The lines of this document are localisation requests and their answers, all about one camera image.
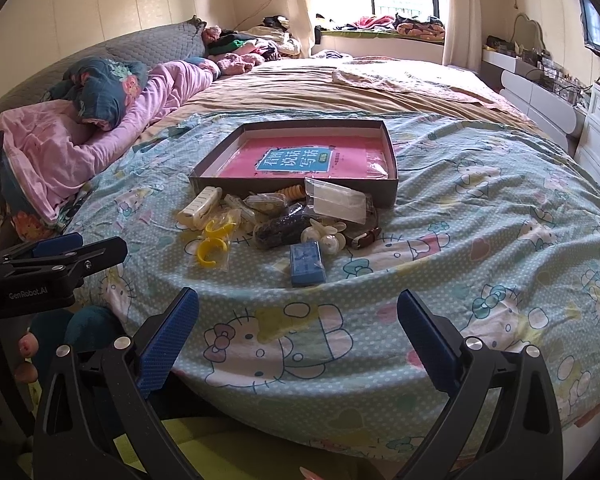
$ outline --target polka dot fabric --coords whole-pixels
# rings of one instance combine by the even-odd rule
[[[195,164],[243,123],[319,118],[386,123],[400,183],[394,209],[380,213],[382,238],[325,257],[327,283],[309,288],[291,288],[288,248],[259,251],[240,233],[227,271],[199,267],[197,233],[175,220],[192,200]],[[411,455],[446,397],[397,322],[405,288],[492,348],[541,348],[565,426],[600,402],[600,188],[547,140],[424,114],[209,114],[135,147],[88,193],[69,231],[86,243],[120,236],[129,255],[89,277],[80,300],[108,304],[133,334],[194,288],[200,318],[174,369],[267,433],[357,456]]]

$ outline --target pillow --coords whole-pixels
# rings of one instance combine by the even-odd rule
[[[95,124],[108,132],[120,124],[147,79],[147,66],[139,61],[118,62],[89,56],[71,65],[62,81],[51,87],[42,100],[72,101],[80,122]]]

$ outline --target television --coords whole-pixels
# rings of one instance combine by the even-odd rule
[[[591,0],[580,0],[585,46],[600,56],[600,15]]]

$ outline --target window sill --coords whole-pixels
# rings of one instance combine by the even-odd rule
[[[429,41],[423,40],[416,36],[405,36],[398,34],[397,32],[383,32],[380,30],[323,30],[323,36],[332,36],[334,38],[360,38],[360,39],[371,39],[371,38],[395,38],[397,40],[411,40],[419,41],[421,43],[430,43],[444,45],[445,40]]]

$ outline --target yellow clip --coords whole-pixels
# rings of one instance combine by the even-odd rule
[[[234,232],[237,224],[234,222],[227,222],[222,227],[217,228],[214,231],[214,225],[216,224],[215,219],[211,219],[205,226],[205,236],[207,238],[227,238],[231,233]]]
[[[202,267],[206,267],[207,269],[209,269],[211,267],[215,267],[218,264],[215,260],[206,259],[206,256],[214,249],[220,249],[224,252],[228,251],[227,244],[224,240],[221,240],[220,238],[207,238],[206,240],[202,240],[198,244],[198,250],[196,250],[196,258],[198,259],[198,263]]]

